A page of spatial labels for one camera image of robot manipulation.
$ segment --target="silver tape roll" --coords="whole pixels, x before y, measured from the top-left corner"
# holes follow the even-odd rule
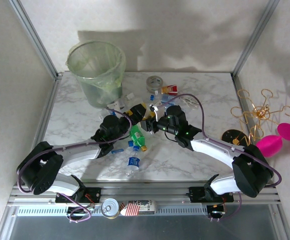
[[[163,79],[159,76],[150,76],[146,80],[146,88],[150,93],[155,93],[155,91],[163,87]]]

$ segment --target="tin can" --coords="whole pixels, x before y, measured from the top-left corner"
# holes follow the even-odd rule
[[[106,199],[100,206],[101,214],[108,219],[115,219],[120,215],[119,203],[113,199]]]

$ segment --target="white marble surface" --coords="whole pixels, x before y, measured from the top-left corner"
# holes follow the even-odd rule
[[[167,73],[126,72],[123,94],[133,92],[147,97],[146,79],[157,75],[164,85],[177,84],[179,93],[197,96],[205,111],[205,131],[220,138],[228,129],[240,129],[230,109],[238,106],[235,89],[229,73]],[[65,145],[90,138],[99,128],[99,109],[93,108],[83,94],[79,83],[69,72],[61,80],[44,140],[50,144]],[[185,110],[189,124],[201,128],[200,109]],[[167,140],[163,132],[150,135],[143,131],[149,149],[141,156],[140,169],[134,179],[147,181],[208,180],[218,173],[221,176],[231,169],[220,161],[202,153],[181,148]],[[67,175],[74,174],[83,180],[124,180],[128,155],[109,154],[93,160],[73,163],[61,169]]]

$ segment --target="green trash bin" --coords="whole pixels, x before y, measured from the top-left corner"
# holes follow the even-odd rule
[[[66,65],[93,107],[105,108],[122,96],[126,57],[110,42],[93,40],[75,45]]]

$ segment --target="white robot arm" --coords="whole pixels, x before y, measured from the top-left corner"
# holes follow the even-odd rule
[[[205,136],[202,130],[188,124],[185,113],[179,106],[169,107],[159,119],[152,117],[146,120],[142,120],[146,111],[142,108],[144,107],[139,104],[127,113],[133,124],[140,122],[145,131],[156,133],[161,130],[173,134],[181,147],[209,155],[233,169],[230,176],[219,179],[213,176],[210,179],[204,186],[204,202],[216,202],[214,200],[217,197],[231,192],[243,192],[249,197],[256,197],[273,176],[268,168],[235,151],[238,149],[247,152],[266,162],[257,147],[232,145]],[[51,146],[47,142],[40,142],[18,166],[17,173],[35,195],[52,191],[74,196],[83,183],[75,176],[58,173],[59,169],[74,162],[106,155],[113,149],[115,139],[125,134],[128,128],[126,118],[110,115],[105,117],[100,129],[87,141],[67,146]]]

